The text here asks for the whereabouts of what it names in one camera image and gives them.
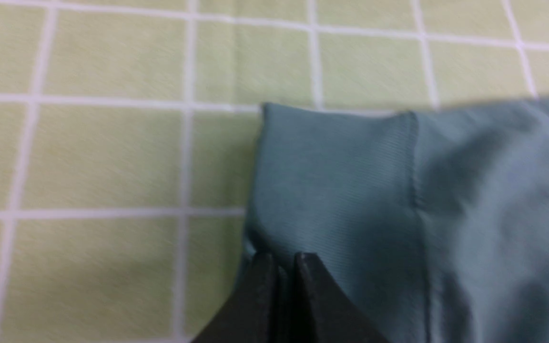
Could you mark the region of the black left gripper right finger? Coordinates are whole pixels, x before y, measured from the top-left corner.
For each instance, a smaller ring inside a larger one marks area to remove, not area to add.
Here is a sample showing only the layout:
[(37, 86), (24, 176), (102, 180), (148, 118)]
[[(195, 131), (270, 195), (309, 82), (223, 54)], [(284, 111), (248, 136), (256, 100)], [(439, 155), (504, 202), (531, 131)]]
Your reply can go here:
[(296, 343), (387, 343), (315, 253), (295, 256)]

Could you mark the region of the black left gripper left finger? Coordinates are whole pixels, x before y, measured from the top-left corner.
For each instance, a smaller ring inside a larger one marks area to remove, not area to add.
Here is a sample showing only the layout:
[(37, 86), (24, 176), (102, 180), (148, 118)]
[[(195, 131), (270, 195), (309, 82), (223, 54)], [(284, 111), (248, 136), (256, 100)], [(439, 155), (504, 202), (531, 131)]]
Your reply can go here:
[(276, 341), (277, 263), (256, 254), (237, 289), (194, 343), (274, 343)]

